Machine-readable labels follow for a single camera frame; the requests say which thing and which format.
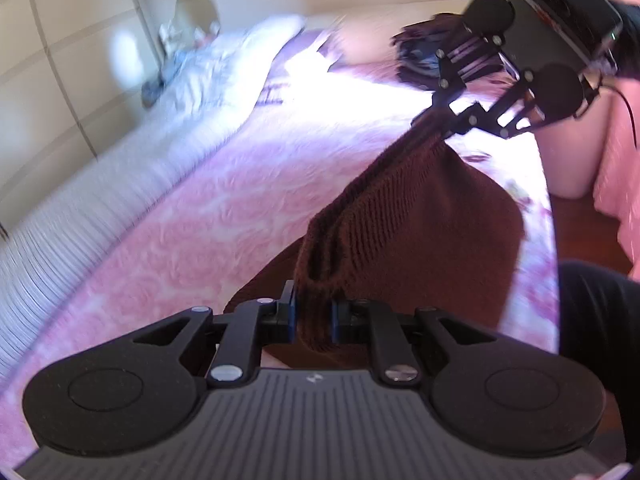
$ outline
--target wooden floor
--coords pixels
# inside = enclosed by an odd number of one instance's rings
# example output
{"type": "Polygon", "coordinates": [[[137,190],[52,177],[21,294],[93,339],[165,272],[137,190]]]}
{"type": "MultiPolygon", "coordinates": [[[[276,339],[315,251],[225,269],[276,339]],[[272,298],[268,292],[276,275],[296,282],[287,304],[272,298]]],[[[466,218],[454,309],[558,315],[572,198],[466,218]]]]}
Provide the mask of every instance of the wooden floor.
{"type": "Polygon", "coordinates": [[[628,274],[631,262],[618,244],[619,222],[593,208],[590,195],[580,200],[551,197],[558,259],[583,260],[628,274]]]}
{"type": "MultiPolygon", "coordinates": [[[[580,200],[551,197],[559,260],[583,260],[628,274],[631,262],[618,244],[619,222],[593,208],[590,195],[580,200]]],[[[620,414],[613,396],[607,397],[604,418],[598,428],[602,456],[613,462],[624,458],[620,414]]]]}

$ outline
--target white wardrobe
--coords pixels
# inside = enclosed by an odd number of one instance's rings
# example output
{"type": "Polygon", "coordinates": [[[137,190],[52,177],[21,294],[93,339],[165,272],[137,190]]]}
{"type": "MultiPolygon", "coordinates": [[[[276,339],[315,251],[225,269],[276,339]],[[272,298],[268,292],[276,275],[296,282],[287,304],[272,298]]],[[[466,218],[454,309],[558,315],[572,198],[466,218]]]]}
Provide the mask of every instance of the white wardrobe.
{"type": "Polygon", "coordinates": [[[0,0],[0,224],[142,119],[158,54],[139,0],[0,0]]]}

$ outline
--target silver pivot bolt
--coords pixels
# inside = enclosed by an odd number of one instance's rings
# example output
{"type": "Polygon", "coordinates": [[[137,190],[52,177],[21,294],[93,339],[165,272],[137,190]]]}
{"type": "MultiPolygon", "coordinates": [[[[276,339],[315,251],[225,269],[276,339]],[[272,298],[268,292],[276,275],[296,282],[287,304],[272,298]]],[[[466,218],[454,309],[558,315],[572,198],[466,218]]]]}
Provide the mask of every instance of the silver pivot bolt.
{"type": "Polygon", "coordinates": [[[242,369],[235,365],[220,365],[213,368],[209,375],[212,379],[217,381],[230,383],[231,381],[237,381],[242,377],[242,369]]]}
{"type": "Polygon", "coordinates": [[[418,376],[418,370],[409,365],[393,365],[385,371],[385,375],[397,383],[408,383],[418,376]]]}

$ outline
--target pink cloth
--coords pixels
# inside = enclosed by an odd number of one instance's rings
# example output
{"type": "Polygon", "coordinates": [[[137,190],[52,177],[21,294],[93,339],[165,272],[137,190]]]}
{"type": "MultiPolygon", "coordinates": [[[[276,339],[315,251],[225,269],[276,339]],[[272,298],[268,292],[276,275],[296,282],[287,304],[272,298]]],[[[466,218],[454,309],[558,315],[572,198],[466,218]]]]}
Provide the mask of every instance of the pink cloth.
{"type": "MultiPolygon", "coordinates": [[[[221,312],[430,102],[424,92],[336,74],[298,92],[292,104],[256,108],[61,309],[0,397],[0,463],[16,465],[34,451],[20,406],[38,370],[190,306],[221,312]]],[[[526,239],[500,330],[554,351],[556,252],[533,136],[505,142],[476,130],[450,144],[504,186],[523,213],[526,239]]]]}
{"type": "MultiPolygon", "coordinates": [[[[618,0],[640,4],[640,0],[618,0]]],[[[640,117],[640,82],[618,80],[616,85],[640,117]]],[[[607,142],[593,190],[596,209],[620,219],[618,241],[633,262],[631,276],[640,280],[640,152],[637,152],[625,104],[612,101],[607,142]]]]}

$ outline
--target brown sweater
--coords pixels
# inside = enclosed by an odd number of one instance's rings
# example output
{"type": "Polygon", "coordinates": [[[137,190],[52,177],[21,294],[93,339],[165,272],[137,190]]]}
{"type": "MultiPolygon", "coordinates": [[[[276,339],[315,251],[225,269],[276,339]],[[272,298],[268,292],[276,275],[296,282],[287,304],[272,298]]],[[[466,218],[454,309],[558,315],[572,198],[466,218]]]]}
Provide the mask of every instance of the brown sweater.
{"type": "Polygon", "coordinates": [[[297,241],[276,257],[226,311],[279,296],[294,275],[301,342],[340,362],[344,353],[330,340],[332,298],[382,300],[408,314],[437,306],[495,328],[522,216],[507,192],[442,141],[448,120],[439,110],[423,115],[311,220],[302,247],[297,241]]]}

